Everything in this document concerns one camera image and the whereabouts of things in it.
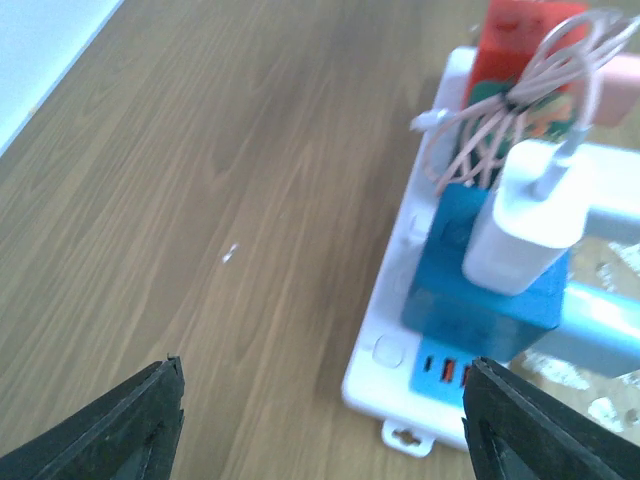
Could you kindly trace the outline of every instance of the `white wall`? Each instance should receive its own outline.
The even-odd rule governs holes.
[[[0,155],[122,0],[0,0]]]

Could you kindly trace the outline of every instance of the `wooden table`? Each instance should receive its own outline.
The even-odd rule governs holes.
[[[176,479],[473,478],[466,454],[385,448],[340,382],[409,120],[485,9],[127,0],[0,162],[0,453],[169,353],[187,380]],[[639,125],[596,137],[638,148]],[[640,298],[602,242],[576,277],[601,262]],[[537,380],[583,413],[640,398]]]

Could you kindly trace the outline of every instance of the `white plug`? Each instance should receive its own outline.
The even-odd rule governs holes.
[[[592,191],[588,156],[578,148],[546,198],[535,193],[557,149],[526,140],[509,151],[500,186],[473,226],[462,265],[470,282],[518,295],[582,238]]]

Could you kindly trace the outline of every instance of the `white power adapter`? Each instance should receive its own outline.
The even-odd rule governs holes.
[[[538,193],[557,145],[526,140],[508,153],[498,190],[478,215],[467,248],[467,279],[504,295],[524,292],[584,233],[592,167],[580,147],[547,198]]]

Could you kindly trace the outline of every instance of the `white plastic base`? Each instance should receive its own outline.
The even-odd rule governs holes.
[[[475,48],[472,47],[459,47],[451,53],[434,109],[459,110],[474,57]],[[457,131],[443,135],[432,160],[441,162],[441,166],[446,164],[456,138]],[[347,405],[384,422],[382,438],[385,444],[416,457],[426,456],[434,439],[467,450],[461,420],[464,411],[409,389],[422,337],[405,328],[400,321],[437,206],[434,187],[419,165],[428,139],[429,132],[422,138],[342,383],[342,395]],[[635,180],[640,178],[640,155],[601,145],[583,145],[582,148],[589,149],[597,179],[587,234],[606,233],[615,227],[628,239],[637,235],[637,241],[640,241],[640,202],[635,185]]]

